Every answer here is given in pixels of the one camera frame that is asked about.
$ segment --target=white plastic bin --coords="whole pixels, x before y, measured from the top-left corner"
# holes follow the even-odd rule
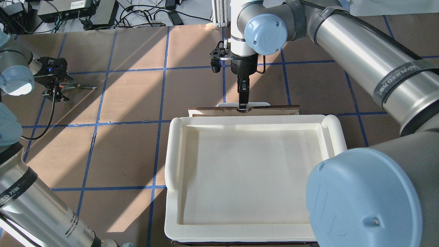
[[[165,233],[179,242],[315,241],[306,182],[345,150],[333,115],[175,118]]]

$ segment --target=sticker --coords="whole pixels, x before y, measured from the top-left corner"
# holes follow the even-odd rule
[[[72,2],[70,4],[70,9],[80,9],[85,7],[85,0]]]
[[[62,238],[71,246],[74,246],[79,238],[83,237],[83,233],[93,236],[91,239],[94,238],[92,231],[70,208],[67,209],[67,213],[58,224],[57,229],[59,229],[58,232]]]

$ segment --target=white label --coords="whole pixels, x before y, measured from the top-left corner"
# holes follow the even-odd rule
[[[72,2],[70,9],[80,9],[85,7],[85,0]]]
[[[60,235],[62,236],[62,238],[71,246],[74,246],[79,238],[82,236],[84,230],[86,230],[86,225],[69,208],[63,220],[58,224],[58,230],[60,231]]]

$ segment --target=white tray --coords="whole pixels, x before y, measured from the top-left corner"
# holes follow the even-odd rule
[[[175,118],[165,233],[180,242],[316,241],[306,181],[345,150],[333,115]]]

